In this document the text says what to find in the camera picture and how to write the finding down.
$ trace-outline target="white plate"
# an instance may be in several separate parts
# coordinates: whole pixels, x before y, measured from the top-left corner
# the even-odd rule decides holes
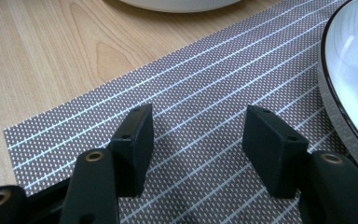
[[[358,162],[358,0],[339,8],[325,27],[319,84],[326,111]]]
[[[135,7],[162,12],[199,12],[225,7],[240,0],[120,0]]]

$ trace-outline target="placemat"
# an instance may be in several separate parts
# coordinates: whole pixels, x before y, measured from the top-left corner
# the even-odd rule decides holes
[[[297,223],[295,200],[269,197],[241,150],[247,105],[274,111],[310,140],[345,152],[317,86],[324,26],[343,0],[285,0],[74,100],[5,130],[27,193],[70,176],[105,147],[131,108],[153,104],[155,153],[123,223]]]

